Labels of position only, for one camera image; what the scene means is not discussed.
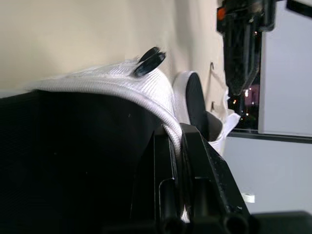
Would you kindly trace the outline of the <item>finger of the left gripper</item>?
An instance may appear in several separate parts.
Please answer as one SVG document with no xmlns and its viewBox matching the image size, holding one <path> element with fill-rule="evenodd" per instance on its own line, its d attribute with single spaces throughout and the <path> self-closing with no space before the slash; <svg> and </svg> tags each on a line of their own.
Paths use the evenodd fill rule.
<svg viewBox="0 0 312 234">
<path fill-rule="evenodd" d="M 132 76 L 135 78 L 140 78 L 151 71 L 155 70 L 161 63 L 165 60 L 165 52 L 157 52 L 154 55 L 151 55 L 149 58 L 140 62 L 137 68 L 132 72 Z"/>
<path fill-rule="evenodd" d="M 160 51 L 159 47 L 152 47 L 151 49 L 149 49 L 138 61 L 138 63 L 144 62 L 145 60 L 147 60 L 148 58 L 150 58 L 151 56 L 153 56 L 154 54 L 157 54 Z"/>
</svg>

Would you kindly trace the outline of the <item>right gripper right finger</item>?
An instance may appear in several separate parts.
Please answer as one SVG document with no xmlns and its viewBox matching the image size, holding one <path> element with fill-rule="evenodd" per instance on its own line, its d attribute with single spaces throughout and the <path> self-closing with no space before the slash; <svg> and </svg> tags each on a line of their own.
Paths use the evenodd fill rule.
<svg viewBox="0 0 312 234">
<path fill-rule="evenodd" d="M 192 234 L 249 234 L 250 212 L 225 159 L 199 130 L 181 124 Z"/>
</svg>

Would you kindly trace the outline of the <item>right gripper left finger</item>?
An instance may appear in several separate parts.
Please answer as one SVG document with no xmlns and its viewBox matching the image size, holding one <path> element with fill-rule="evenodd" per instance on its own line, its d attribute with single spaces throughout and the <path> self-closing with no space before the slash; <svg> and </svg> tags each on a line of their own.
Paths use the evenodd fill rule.
<svg viewBox="0 0 312 234">
<path fill-rule="evenodd" d="M 135 174 L 130 220 L 132 234 L 181 234 L 175 154 L 169 136 L 157 129 Z"/>
</svg>

